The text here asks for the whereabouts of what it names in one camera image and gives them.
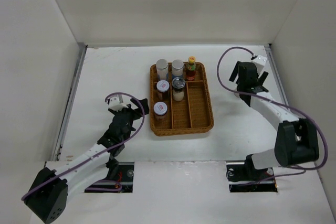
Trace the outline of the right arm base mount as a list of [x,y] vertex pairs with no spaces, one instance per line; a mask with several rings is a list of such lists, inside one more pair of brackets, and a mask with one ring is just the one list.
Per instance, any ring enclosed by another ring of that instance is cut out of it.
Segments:
[[277,193],[273,168],[255,169],[251,155],[244,161],[226,163],[226,178],[231,193]]

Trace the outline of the white shaker silver cap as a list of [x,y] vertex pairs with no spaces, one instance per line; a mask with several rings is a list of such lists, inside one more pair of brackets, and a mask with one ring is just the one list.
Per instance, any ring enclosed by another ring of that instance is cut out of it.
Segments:
[[176,77],[172,81],[172,89],[173,89],[173,99],[174,101],[182,101],[185,94],[185,85],[186,82],[181,77]]

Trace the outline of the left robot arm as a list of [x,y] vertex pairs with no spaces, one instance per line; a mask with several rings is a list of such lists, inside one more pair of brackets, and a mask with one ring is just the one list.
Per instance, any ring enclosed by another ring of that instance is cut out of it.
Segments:
[[147,99],[138,100],[131,96],[130,104],[124,104],[123,95],[117,92],[105,99],[113,118],[97,143],[63,167],[44,167],[22,197],[24,204],[43,223],[53,223],[65,210],[68,200],[85,190],[93,191],[95,182],[116,179],[118,162],[115,157],[124,149],[125,143],[139,132],[133,127],[133,122],[144,121],[150,111]]

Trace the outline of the red label jar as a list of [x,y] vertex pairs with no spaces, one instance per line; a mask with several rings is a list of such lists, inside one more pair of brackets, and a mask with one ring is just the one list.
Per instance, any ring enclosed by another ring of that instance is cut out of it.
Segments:
[[166,100],[169,97],[170,84],[166,80],[160,80],[156,84],[157,96],[160,100]]
[[161,101],[157,102],[154,105],[153,110],[154,110],[155,119],[157,121],[162,121],[166,118],[166,114],[168,111],[166,103],[161,102]]

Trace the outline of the red sauce bottle yellow cap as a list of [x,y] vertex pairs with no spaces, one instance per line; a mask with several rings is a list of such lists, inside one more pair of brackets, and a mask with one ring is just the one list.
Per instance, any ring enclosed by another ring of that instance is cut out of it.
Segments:
[[195,80],[195,76],[196,76],[196,58],[190,56],[188,58],[188,63],[186,66],[186,80],[193,81]]

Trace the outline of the purple label spice jar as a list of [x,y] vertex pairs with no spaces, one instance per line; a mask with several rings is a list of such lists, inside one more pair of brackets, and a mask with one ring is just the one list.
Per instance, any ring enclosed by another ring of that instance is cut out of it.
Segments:
[[158,80],[168,80],[169,78],[169,64],[165,59],[159,59],[156,62],[156,72]]

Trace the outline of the blue label spice jar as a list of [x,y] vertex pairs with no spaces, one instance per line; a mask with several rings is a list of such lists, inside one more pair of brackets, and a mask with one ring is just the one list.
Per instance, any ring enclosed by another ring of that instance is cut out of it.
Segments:
[[183,78],[184,62],[176,59],[172,62],[172,79]]

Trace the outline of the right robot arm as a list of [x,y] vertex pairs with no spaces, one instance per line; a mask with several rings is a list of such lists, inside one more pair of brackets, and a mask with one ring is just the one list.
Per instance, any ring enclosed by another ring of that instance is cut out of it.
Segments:
[[267,72],[259,75],[254,63],[239,61],[229,79],[236,82],[239,97],[277,131],[273,149],[246,156],[238,168],[241,179],[258,180],[270,168],[312,162],[320,156],[316,127],[308,119],[272,103],[272,96],[263,86],[267,76]]

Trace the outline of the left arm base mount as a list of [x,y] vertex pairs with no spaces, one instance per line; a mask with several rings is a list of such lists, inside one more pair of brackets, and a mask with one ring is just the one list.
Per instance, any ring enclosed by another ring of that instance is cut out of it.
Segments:
[[132,193],[134,162],[113,161],[107,165],[106,178],[95,182],[85,189],[85,193]]

